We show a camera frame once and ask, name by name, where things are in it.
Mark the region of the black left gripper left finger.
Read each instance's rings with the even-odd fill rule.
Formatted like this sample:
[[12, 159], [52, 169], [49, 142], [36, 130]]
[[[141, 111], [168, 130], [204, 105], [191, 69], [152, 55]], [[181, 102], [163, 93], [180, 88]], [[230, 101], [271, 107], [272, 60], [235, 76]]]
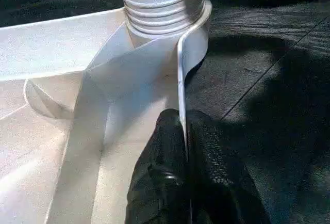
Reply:
[[189, 186], [179, 113], [166, 109], [139, 156], [127, 193], [126, 223], [188, 223]]

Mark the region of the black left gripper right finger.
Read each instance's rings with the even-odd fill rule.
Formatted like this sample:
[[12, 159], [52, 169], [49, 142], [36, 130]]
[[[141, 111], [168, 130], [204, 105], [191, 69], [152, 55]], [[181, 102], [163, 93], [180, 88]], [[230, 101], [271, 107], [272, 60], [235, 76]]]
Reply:
[[270, 223], [256, 185], [217, 122], [187, 112], [194, 223]]

